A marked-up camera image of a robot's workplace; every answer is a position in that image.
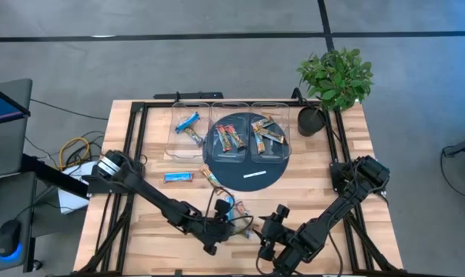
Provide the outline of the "black diagonal beam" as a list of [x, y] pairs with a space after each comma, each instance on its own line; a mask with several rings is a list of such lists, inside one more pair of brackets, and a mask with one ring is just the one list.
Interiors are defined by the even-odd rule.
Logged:
[[40, 162], [38, 159], [35, 159], [30, 155], [22, 155], [21, 167], [19, 171], [34, 172], [39, 179], [51, 182], [56, 187], [73, 195], [88, 199], [88, 186], [85, 183], [74, 179], [70, 175], [62, 173], [43, 162]]

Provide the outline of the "orange tan granola bar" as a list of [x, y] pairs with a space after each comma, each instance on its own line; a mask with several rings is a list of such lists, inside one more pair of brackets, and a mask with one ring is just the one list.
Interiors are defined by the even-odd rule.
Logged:
[[209, 166], [207, 164], [204, 164], [199, 171], [205, 176], [205, 178], [208, 180], [209, 184], [215, 189], [215, 193], [217, 195], [223, 194], [223, 187], [221, 183], [218, 181], [218, 179], [214, 176], [212, 171], [210, 170]]

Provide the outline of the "blue green granola bar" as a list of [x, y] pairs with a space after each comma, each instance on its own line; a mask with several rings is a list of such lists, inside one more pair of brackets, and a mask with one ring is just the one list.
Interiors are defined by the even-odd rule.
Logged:
[[229, 210], [226, 214], [226, 217], [228, 220], [232, 220], [233, 217], [234, 217], [234, 208], [235, 208], [235, 205], [236, 205], [236, 200], [233, 196], [226, 196], [225, 200], [227, 201], [227, 203], [229, 204]]

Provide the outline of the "monitor screen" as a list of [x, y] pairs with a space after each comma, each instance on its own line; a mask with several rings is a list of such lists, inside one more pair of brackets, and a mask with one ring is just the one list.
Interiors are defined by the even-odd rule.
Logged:
[[[0, 92], [29, 109], [32, 80], [24, 78], [2, 82]], [[21, 168], [27, 121], [23, 118], [0, 124], [0, 177], [13, 175]]]

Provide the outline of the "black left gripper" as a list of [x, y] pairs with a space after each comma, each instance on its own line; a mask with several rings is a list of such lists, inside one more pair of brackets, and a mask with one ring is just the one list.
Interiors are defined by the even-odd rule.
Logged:
[[232, 204], [218, 199], [214, 209], [213, 220], [207, 218], [193, 223], [193, 235], [203, 243], [203, 250], [209, 255], [216, 254], [216, 243], [226, 242], [235, 236], [235, 224], [229, 218], [229, 213], [233, 210]]

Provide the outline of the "green leafy plant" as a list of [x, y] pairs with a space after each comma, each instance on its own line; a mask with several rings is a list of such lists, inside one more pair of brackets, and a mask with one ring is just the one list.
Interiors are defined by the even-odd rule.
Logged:
[[327, 110], [345, 111], [369, 97], [372, 67], [371, 62], [362, 60], [359, 49], [343, 48], [321, 56], [312, 54], [296, 71], [310, 98], [319, 99]]

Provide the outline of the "white paper sheet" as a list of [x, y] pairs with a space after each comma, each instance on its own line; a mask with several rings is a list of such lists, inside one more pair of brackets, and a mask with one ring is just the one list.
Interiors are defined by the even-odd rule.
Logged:
[[[63, 173], [88, 186], [89, 183], [83, 180], [82, 177], [84, 175], [90, 175], [95, 164], [96, 161], [85, 162], [81, 165], [74, 165], [65, 169]], [[75, 210], [82, 209], [89, 203], [89, 200], [73, 195], [72, 193], [66, 192], [62, 189], [58, 189], [58, 197], [60, 212], [64, 215], [74, 212]]]

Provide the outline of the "black bar device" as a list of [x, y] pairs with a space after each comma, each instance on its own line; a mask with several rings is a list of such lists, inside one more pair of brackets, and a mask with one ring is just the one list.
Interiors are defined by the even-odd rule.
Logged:
[[176, 102], [183, 99], [224, 99], [224, 95], [221, 92], [174, 92], [155, 94], [153, 98], [158, 100], [171, 99]]

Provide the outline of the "round dark blue placemat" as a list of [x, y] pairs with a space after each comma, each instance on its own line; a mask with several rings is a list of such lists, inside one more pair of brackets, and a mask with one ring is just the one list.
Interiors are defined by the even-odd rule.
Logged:
[[[205, 163], [209, 166], [219, 182], [228, 189], [241, 192], [254, 192], [266, 189], [283, 175], [288, 165], [289, 158], [282, 163], [254, 162], [251, 157], [251, 129], [249, 133], [249, 150], [244, 161], [240, 163], [214, 162], [207, 154], [207, 146], [209, 145], [207, 139], [208, 134], [206, 136], [205, 150], [203, 151]], [[248, 179], [243, 178], [246, 174], [260, 171], [266, 171], [266, 174]]]

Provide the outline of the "black computer mouse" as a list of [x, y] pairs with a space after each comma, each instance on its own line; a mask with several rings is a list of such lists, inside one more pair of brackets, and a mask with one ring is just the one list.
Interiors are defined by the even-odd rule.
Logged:
[[22, 224], [17, 219], [5, 222], [0, 227], [0, 261], [11, 262], [22, 254]]

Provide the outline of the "green red granola bar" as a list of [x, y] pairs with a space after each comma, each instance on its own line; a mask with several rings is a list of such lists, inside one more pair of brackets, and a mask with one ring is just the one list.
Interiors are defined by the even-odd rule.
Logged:
[[245, 142], [240, 138], [233, 124], [226, 125], [225, 130], [229, 134], [229, 136], [232, 138], [233, 144], [238, 149], [245, 147], [246, 145]]
[[219, 133], [219, 140], [222, 144], [222, 150], [228, 152], [232, 149], [231, 142], [228, 139], [227, 131], [223, 125], [217, 125], [216, 130]]

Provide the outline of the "black plant pot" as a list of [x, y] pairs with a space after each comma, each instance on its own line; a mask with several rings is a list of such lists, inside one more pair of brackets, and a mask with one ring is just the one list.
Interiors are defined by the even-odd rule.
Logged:
[[299, 134], [310, 137], [320, 131], [326, 124], [326, 118], [319, 108], [305, 107], [300, 110], [297, 117]]

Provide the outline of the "dark grey desk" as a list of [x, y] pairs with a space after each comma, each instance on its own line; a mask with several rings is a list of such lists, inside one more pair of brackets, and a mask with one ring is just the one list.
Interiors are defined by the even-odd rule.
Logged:
[[29, 256], [32, 234], [32, 204], [36, 177], [32, 172], [0, 179], [0, 228], [7, 221], [20, 221], [17, 246], [9, 257], [0, 256], [0, 271], [24, 265]]

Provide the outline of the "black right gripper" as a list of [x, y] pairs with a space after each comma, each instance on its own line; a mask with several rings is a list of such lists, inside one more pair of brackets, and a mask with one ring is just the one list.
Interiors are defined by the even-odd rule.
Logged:
[[276, 254], [274, 245], [276, 243], [286, 245], [294, 235], [295, 231], [283, 224], [283, 220], [288, 217], [289, 212], [289, 208], [279, 204], [272, 214], [259, 217], [263, 220], [263, 226], [259, 233], [261, 247], [257, 254], [258, 260], [263, 259], [272, 262]]

